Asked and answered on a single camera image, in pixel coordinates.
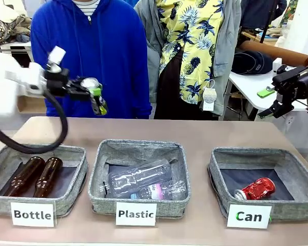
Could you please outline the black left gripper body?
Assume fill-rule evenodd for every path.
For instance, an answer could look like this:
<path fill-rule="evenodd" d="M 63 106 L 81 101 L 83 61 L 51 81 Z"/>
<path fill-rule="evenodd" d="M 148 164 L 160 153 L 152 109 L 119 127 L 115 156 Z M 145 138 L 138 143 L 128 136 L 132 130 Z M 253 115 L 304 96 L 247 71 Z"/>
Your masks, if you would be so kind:
<path fill-rule="evenodd" d="M 63 68 L 61 72 L 54 73 L 49 70 L 44 71 L 46 80 L 46 90 L 44 97 L 52 101 L 54 97 L 69 96 L 72 100 L 90 100 L 90 91 L 81 85 L 85 77 L 77 76 L 75 79 L 69 78 L 69 70 Z"/>

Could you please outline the black drink can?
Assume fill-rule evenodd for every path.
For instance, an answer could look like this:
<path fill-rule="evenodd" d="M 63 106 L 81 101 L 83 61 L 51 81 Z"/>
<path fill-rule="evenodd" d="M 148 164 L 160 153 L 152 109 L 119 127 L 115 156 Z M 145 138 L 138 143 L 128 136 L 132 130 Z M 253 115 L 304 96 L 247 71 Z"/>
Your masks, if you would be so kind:
<path fill-rule="evenodd" d="M 85 78 L 81 81 L 81 86 L 90 93 L 92 109 L 95 115 L 103 116 L 108 112 L 107 103 L 102 97 L 102 84 L 94 77 Z"/>

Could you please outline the crushed red can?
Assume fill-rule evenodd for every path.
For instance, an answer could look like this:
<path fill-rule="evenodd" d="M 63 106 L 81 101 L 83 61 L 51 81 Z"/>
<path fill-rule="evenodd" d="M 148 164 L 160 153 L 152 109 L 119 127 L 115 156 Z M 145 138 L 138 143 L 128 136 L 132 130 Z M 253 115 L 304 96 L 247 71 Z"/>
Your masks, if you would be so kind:
<path fill-rule="evenodd" d="M 237 200 L 261 200 L 273 194 L 276 190 L 274 182 L 267 178 L 259 178 L 242 189 L 236 189 L 234 197 Z"/>

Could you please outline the large clear plastic bottle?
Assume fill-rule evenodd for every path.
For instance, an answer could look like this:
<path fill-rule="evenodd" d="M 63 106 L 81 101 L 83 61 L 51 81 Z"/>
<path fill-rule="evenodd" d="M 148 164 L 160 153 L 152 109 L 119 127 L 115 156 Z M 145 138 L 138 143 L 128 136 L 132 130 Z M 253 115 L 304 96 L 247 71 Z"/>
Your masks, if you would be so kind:
<path fill-rule="evenodd" d="M 170 181 L 171 164 L 165 158 L 114 169 L 108 173 L 106 181 L 100 183 L 99 189 L 109 198 L 129 199 L 140 189 L 160 182 Z"/>

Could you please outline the brown glass bottle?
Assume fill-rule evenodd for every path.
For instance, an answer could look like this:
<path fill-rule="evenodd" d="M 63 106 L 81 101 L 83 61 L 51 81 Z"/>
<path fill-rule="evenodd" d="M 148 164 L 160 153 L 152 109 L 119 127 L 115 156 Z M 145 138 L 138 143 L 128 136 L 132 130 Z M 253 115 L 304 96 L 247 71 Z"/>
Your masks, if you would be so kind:
<path fill-rule="evenodd" d="M 46 161 L 45 168 L 35 183 L 33 197 L 47 198 L 56 184 L 57 177 L 63 166 L 63 161 L 58 157 L 51 157 Z"/>
<path fill-rule="evenodd" d="M 31 157 L 22 169 L 12 178 L 4 196 L 19 197 L 27 191 L 40 177 L 45 161 L 38 156 Z"/>

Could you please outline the small pink-label plastic bottle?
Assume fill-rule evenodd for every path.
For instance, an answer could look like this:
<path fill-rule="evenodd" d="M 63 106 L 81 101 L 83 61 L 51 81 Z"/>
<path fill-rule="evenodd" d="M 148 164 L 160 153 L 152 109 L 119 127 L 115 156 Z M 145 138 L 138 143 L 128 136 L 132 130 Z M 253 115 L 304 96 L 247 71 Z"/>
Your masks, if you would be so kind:
<path fill-rule="evenodd" d="M 143 187 L 136 193 L 130 195 L 131 199 L 152 199 L 152 200 L 164 200 L 167 199 L 166 192 L 169 188 L 169 182 L 155 183 L 149 186 Z"/>

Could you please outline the grey fabric basket labelled Bottle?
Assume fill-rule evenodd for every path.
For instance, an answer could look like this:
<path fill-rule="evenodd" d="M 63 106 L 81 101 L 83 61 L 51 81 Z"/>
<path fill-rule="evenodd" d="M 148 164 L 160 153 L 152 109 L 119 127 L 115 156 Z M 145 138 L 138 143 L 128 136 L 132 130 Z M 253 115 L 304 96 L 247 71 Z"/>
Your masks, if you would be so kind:
<path fill-rule="evenodd" d="M 58 217 L 66 216 L 74 206 L 86 181 L 88 170 L 86 150 L 81 147 L 61 145 L 54 151 L 39 155 L 45 161 L 50 157 L 57 157 L 63 162 L 57 182 L 47 198 L 33 197 L 34 183 L 18 197 L 4 196 L 14 175 L 31 157 L 29 154 L 20 153 L 9 147 L 3 147 L 0 150 L 0 216 L 11 215 L 10 202 L 12 201 L 53 203 L 56 215 Z"/>

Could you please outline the grey fabric basket labelled Plastic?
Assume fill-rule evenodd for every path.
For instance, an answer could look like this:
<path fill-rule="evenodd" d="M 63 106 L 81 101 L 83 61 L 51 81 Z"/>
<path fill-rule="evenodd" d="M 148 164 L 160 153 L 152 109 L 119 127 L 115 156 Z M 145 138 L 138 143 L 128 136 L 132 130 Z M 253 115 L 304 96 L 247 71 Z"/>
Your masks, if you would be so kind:
<path fill-rule="evenodd" d="M 186 183 L 187 192 L 183 200 L 117 199 L 109 198 L 100 191 L 100 183 L 106 181 L 108 173 L 114 169 L 142 165 L 161 158 L 167 159 L 171 164 L 171 180 L 173 182 L 182 180 Z M 122 139 L 108 139 L 100 143 L 88 186 L 88 196 L 94 213 L 115 215 L 117 202 L 156 203 L 158 218 L 181 218 L 190 200 L 190 194 L 189 170 L 181 144 L 168 141 Z"/>

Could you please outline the grey fabric basket labelled Can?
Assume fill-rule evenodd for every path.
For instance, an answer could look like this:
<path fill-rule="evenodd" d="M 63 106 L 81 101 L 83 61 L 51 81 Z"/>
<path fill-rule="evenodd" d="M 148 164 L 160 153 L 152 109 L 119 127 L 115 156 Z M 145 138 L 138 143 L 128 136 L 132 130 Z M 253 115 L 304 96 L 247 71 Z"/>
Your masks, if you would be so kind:
<path fill-rule="evenodd" d="M 207 166 L 223 216 L 231 204 L 270 206 L 272 221 L 308 220 L 308 169 L 283 149 L 218 147 Z M 269 178 L 275 192 L 260 200 L 236 199 L 235 192 Z"/>

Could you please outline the white Can label card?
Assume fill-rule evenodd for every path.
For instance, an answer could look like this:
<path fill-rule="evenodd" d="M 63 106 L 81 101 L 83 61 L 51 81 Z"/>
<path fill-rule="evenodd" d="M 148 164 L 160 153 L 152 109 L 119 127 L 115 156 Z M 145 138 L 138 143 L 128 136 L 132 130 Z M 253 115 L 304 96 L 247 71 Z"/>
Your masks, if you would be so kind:
<path fill-rule="evenodd" d="M 227 227 L 267 229 L 271 221 L 272 206 L 231 204 L 228 210 Z"/>

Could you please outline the white side table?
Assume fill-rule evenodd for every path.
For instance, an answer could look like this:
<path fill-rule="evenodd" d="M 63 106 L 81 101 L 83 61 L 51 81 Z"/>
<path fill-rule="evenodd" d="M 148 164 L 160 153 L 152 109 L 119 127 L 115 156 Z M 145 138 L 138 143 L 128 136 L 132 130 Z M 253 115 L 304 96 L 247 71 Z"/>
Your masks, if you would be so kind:
<path fill-rule="evenodd" d="M 229 75 L 229 80 L 250 104 L 260 111 L 268 109 L 276 99 L 276 92 L 265 98 L 261 98 L 257 95 L 259 91 L 262 91 L 267 86 L 271 86 L 272 78 L 273 71 L 260 75 L 239 75 L 234 72 L 231 72 Z"/>

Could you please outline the dark blue cap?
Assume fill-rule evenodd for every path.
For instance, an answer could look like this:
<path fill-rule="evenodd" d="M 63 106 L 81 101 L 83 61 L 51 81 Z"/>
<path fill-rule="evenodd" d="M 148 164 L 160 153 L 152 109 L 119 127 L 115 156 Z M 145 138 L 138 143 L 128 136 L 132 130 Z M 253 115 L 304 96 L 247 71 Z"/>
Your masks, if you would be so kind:
<path fill-rule="evenodd" d="M 241 51 L 234 54 L 232 72 L 239 75 L 266 74 L 273 69 L 273 59 L 258 51 Z"/>

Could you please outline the white face mask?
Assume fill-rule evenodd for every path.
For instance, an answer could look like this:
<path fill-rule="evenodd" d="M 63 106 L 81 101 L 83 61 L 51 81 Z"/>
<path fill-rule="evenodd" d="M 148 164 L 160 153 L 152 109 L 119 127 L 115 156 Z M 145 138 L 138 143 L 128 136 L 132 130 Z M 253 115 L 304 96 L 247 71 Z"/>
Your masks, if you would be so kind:
<path fill-rule="evenodd" d="M 214 88 L 215 80 L 210 79 L 204 86 L 203 86 L 203 105 L 202 110 L 203 111 L 210 111 L 212 112 L 214 110 L 214 103 L 217 99 L 217 93 Z"/>

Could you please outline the pile of patterned clothes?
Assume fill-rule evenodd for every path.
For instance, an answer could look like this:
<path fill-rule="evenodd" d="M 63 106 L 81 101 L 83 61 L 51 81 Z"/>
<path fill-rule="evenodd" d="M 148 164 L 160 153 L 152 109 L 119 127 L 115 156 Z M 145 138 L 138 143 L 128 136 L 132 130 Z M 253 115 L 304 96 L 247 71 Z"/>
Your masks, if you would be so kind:
<path fill-rule="evenodd" d="M 17 36 L 29 37 L 31 18 L 12 8 L 0 5 L 0 45 L 15 41 Z"/>

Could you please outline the white Bottle label card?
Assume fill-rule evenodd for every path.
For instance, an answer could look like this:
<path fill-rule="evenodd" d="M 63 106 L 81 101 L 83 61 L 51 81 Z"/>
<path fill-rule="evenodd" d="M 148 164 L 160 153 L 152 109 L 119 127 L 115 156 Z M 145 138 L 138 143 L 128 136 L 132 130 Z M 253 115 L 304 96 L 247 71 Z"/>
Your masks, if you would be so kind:
<path fill-rule="evenodd" d="M 56 225 L 54 204 L 11 202 L 10 207 L 14 226 L 54 228 Z"/>

